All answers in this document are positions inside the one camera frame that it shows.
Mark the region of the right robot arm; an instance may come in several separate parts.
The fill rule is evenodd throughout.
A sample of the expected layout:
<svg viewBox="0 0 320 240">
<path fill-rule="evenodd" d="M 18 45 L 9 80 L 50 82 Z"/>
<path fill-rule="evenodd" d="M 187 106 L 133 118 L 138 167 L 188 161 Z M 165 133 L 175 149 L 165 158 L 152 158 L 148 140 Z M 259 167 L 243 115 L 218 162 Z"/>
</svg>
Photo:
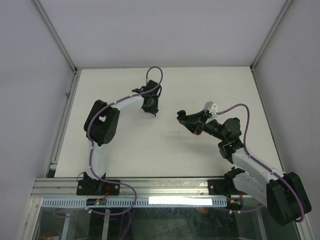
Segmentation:
<svg viewBox="0 0 320 240">
<path fill-rule="evenodd" d="M 178 122 L 192 134 L 206 133 L 220 140 L 221 156 L 234 165 L 224 175 L 223 195 L 244 192 L 260 202 L 273 220 L 281 226 L 301 223 L 312 210 L 301 178 L 295 172 L 285 173 L 252 154 L 247 147 L 247 131 L 241 131 L 237 117 L 219 123 L 213 102 L 207 102 L 203 110 L 188 115 L 177 112 Z"/>
</svg>

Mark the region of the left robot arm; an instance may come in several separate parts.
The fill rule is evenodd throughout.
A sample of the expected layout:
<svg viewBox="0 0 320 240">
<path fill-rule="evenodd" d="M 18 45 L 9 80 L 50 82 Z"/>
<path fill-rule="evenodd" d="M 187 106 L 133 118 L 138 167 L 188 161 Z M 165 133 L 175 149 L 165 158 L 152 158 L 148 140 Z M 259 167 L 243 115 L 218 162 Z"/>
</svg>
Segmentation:
<svg viewBox="0 0 320 240">
<path fill-rule="evenodd" d="M 105 162 L 107 144 L 116 135 L 119 118 L 132 110 L 142 109 L 145 113 L 156 115 L 159 111 L 159 97 L 162 86 L 149 80 L 145 86 L 135 88 L 128 96 L 112 103 L 96 100 L 84 123 L 84 131 L 89 142 L 89 164 L 85 177 L 90 180 L 87 188 L 93 194 L 100 194 L 105 188 Z"/>
</svg>

